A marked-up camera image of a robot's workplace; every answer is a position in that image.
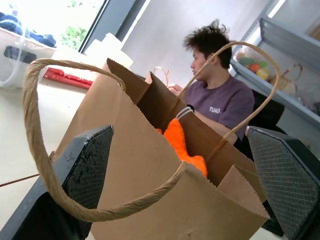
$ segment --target orange plush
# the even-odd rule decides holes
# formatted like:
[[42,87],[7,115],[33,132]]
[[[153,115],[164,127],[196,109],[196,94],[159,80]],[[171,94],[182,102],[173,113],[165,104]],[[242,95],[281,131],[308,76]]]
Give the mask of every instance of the orange plush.
[[205,177],[208,176],[207,166],[205,160],[202,156],[189,156],[186,147],[186,140],[184,129],[182,128],[179,120],[174,118],[168,125],[168,128],[165,130],[163,136],[175,149],[176,154],[178,155],[181,161],[186,161],[190,164],[193,164],[198,168]]

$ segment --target man's hair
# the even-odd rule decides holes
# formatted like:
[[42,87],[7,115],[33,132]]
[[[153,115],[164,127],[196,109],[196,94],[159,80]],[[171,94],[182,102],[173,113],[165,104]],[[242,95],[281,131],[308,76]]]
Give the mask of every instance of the man's hair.
[[[224,45],[228,44],[229,37],[227,35],[228,29],[225,25],[219,27],[219,20],[214,20],[210,25],[201,27],[184,39],[183,46],[187,50],[197,49],[204,54],[207,59],[212,53],[217,52]],[[232,49],[229,47],[218,55],[221,66],[228,69],[232,57]]]

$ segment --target table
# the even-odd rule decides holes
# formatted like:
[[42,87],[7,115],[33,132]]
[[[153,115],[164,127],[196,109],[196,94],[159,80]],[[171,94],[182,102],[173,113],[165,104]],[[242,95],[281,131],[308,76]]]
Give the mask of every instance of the table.
[[[44,145],[50,154],[64,136],[85,94],[85,89],[43,79],[38,86]],[[24,127],[21,90],[0,88],[0,184],[37,174]],[[0,229],[38,177],[0,187]],[[280,240],[260,229],[250,240]],[[94,240],[92,234],[87,240]]]

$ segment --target purple t-shirt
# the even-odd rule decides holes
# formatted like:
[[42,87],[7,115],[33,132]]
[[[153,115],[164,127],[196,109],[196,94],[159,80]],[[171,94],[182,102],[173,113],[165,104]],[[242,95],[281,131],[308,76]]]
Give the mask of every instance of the purple t-shirt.
[[[196,81],[186,90],[186,101],[205,117],[233,129],[246,119],[254,109],[252,90],[243,82],[230,76],[221,86],[207,89],[207,83]],[[246,126],[236,134],[244,137]]]

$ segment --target man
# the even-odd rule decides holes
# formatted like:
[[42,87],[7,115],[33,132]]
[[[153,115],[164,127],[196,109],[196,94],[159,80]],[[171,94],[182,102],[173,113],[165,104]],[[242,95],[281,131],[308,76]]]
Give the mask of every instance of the man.
[[[190,66],[193,75],[229,42],[227,29],[224,25],[220,28],[218,20],[187,35],[184,46],[193,51],[194,60]],[[246,119],[255,104],[252,90],[229,74],[231,57],[231,48],[220,53],[185,93],[186,103],[194,107],[195,115],[221,136]],[[168,88],[176,95],[182,90],[177,84]],[[228,141],[233,145],[242,141],[245,129],[246,126],[230,136]]]

